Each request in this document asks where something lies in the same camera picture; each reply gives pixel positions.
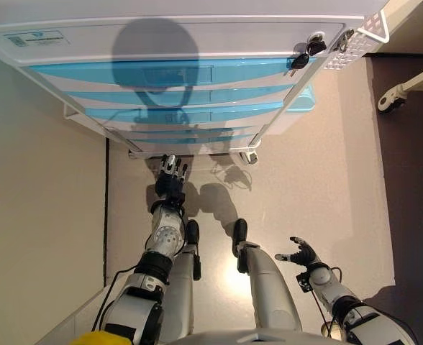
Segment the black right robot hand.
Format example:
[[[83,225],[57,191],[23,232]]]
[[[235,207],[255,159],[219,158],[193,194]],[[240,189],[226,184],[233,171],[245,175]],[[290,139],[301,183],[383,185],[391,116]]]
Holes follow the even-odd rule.
[[[317,253],[307,241],[297,236],[291,236],[289,240],[298,245],[298,252],[293,254],[278,253],[274,256],[276,260],[281,262],[292,262],[306,268],[314,263],[320,262]]]

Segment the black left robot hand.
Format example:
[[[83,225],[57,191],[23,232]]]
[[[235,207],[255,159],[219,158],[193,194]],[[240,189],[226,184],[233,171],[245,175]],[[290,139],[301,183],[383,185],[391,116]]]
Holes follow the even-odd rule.
[[[167,201],[182,205],[185,201],[183,185],[186,180],[187,163],[176,155],[163,155],[160,160],[155,193]]]

